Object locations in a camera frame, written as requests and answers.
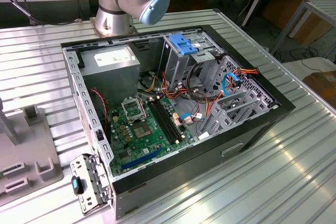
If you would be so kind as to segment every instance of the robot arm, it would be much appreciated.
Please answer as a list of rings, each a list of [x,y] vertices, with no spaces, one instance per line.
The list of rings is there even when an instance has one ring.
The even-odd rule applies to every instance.
[[[102,37],[131,33],[132,18],[156,24],[166,13],[170,0],[99,0],[96,30]]]

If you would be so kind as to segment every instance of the yellow wire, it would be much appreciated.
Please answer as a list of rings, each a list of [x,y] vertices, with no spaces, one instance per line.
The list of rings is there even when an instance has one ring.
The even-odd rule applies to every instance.
[[[150,92],[154,89],[155,80],[156,80],[156,76],[153,77],[152,85],[150,86],[149,89],[146,89],[145,92]]]

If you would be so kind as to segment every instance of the blue drive latch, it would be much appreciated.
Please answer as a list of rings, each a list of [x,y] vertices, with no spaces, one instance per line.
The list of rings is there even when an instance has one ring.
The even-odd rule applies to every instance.
[[[192,55],[198,52],[182,34],[169,35],[169,38],[182,55]]]

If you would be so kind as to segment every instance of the aluminum extrusion table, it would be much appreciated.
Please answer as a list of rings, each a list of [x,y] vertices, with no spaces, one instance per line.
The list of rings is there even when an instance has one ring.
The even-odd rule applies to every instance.
[[[212,25],[259,67],[296,109],[256,146],[118,223],[334,223],[336,111],[222,13],[170,13],[138,31]],[[4,111],[44,108],[64,179],[0,208],[3,223],[114,223],[105,206],[83,217],[69,162],[89,152],[71,96],[60,43],[96,38],[89,22],[0,30],[0,96]]]
[[[314,13],[318,15],[320,18],[324,19],[325,21],[329,22],[333,27],[336,27],[336,0],[306,0],[301,3],[297,11],[294,13],[284,30],[280,33],[278,36],[277,41],[275,42],[273,48],[271,49],[271,54],[274,54],[276,50],[281,46],[284,39],[288,35],[289,31],[292,29],[292,27],[296,24],[296,22],[301,17],[301,14],[304,12],[305,14],[300,19],[300,21],[297,23],[289,37],[293,37],[292,34],[295,34],[303,25],[303,23],[306,21],[308,16],[311,13]],[[332,46],[330,50],[327,51],[327,53],[324,55],[326,57],[328,54],[330,54],[334,49],[336,48],[336,42]]]

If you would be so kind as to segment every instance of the green motherboard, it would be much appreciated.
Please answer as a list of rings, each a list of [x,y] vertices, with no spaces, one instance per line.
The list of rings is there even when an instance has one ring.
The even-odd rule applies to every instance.
[[[159,126],[165,127],[167,124],[162,124],[162,114],[154,111],[152,104],[149,101],[139,101],[143,106],[143,111],[146,114],[145,120],[135,120],[129,123],[122,106],[109,111],[111,120],[111,148],[114,153],[114,159],[110,163],[112,174],[114,176],[121,175],[131,169],[137,168],[143,164],[162,157],[175,150],[187,147],[194,142],[190,132],[181,124],[174,124],[173,106],[169,99],[160,98],[157,105],[164,108],[166,113],[165,119],[171,120],[174,129],[166,131]],[[126,106],[128,117],[139,114],[142,110],[134,105]],[[181,141],[172,142],[171,132],[178,133],[183,137]]]

